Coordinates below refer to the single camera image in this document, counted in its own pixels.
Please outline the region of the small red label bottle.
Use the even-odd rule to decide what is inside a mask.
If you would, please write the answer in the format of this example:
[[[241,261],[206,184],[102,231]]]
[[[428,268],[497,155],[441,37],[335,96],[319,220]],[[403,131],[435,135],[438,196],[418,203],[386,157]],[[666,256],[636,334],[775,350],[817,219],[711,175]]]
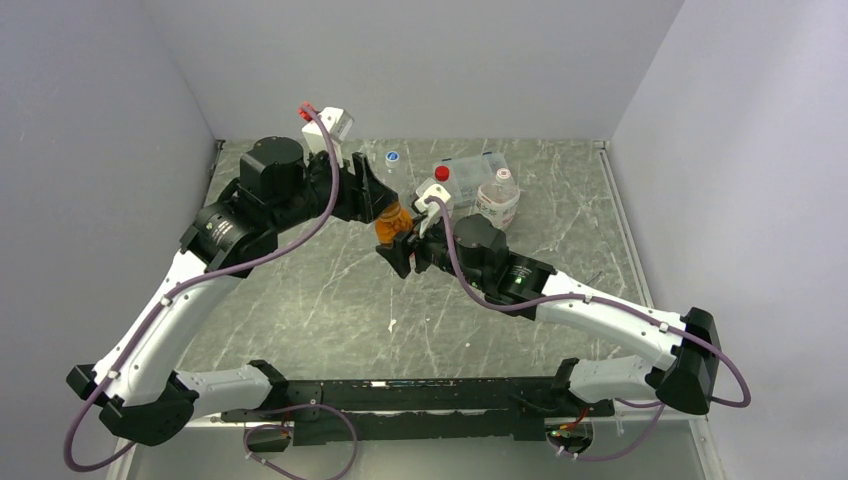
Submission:
[[[450,178],[446,182],[438,182],[438,181],[436,181],[436,182],[441,186],[441,188],[443,190],[445,190],[450,195],[450,200],[447,202],[447,206],[448,206],[450,217],[453,217],[453,211],[454,211],[454,208],[455,208],[455,205],[456,205],[456,200],[457,200],[457,193],[456,193],[456,188],[455,188],[454,182],[452,180],[451,170],[450,170]]]

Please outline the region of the blue white bottle cap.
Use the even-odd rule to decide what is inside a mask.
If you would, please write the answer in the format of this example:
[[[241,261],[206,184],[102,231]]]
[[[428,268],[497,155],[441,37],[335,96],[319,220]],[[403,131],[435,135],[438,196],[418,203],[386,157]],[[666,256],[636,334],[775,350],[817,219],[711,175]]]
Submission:
[[[392,167],[399,163],[400,156],[396,151],[389,151],[385,155],[385,163],[387,166]]]

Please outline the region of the red bottle cap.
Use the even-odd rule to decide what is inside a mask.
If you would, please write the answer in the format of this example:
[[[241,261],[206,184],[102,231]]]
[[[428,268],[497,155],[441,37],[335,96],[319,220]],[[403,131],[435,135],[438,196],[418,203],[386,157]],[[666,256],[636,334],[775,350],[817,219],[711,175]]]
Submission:
[[[446,182],[450,178],[450,169],[445,165],[438,165],[434,169],[434,178],[438,182]]]

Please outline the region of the orange bottle cap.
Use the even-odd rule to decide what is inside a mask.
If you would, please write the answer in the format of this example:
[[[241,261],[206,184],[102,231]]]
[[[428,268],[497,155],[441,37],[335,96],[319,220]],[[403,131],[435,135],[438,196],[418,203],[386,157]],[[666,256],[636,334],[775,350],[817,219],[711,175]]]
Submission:
[[[404,218],[407,215],[406,210],[400,205],[399,202],[393,202],[387,208],[385,208],[382,213],[379,215],[379,220],[384,221],[394,221],[397,218]]]

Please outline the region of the orange juice bottle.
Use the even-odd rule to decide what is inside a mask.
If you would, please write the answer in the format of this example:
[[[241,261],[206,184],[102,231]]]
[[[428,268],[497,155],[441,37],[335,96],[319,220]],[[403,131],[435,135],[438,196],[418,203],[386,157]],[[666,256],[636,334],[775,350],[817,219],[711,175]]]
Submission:
[[[374,226],[377,240],[381,245],[390,245],[396,235],[408,232],[413,228],[412,218],[407,210],[406,212],[407,215],[404,218],[397,218],[394,221],[379,220],[379,216],[377,217]]]

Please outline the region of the large clear tea bottle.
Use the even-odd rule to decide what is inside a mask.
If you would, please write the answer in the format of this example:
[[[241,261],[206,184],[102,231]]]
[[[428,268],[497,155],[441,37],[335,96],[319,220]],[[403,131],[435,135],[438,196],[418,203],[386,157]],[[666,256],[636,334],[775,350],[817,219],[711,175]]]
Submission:
[[[496,173],[484,181],[477,190],[473,211],[481,214],[500,230],[512,223],[520,199],[520,189],[512,174],[512,182],[499,183]]]

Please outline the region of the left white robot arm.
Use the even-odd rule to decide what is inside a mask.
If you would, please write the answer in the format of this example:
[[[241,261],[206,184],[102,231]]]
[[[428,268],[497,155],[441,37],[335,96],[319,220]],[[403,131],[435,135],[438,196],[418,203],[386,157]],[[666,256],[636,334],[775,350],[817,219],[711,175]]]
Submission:
[[[363,153],[333,169],[324,148],[306,153],[287,137],[258,140],[182,235],[131,329],[100,361],[74,367],[68,385],[99,408],[113,435],[145,446],[210,414],[241,409],[279,417],[289,384],[268,362],[199,373],[179,370],[180,358],[217,305],[278,248],[281,233],[328,216],[369,224],[395,199]]]

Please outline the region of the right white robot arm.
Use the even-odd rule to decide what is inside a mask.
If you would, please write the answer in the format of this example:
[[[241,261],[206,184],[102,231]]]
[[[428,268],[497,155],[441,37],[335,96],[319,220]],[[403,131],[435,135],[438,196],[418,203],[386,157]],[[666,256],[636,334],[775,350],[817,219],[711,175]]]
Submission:
[[[719,367],[714,318],[653,310],[578,282],[553,266],[510,250],[506,235],[479,214],[448,228],[380,220],[377,253],[402,278],[428,267],[462,277],[488,306],[510,316],[582,329],[624,347],[629,356],[562,362],[551,388],[557,411],[574,415],[587,404],[621,398],[658,400],[705,415]]]

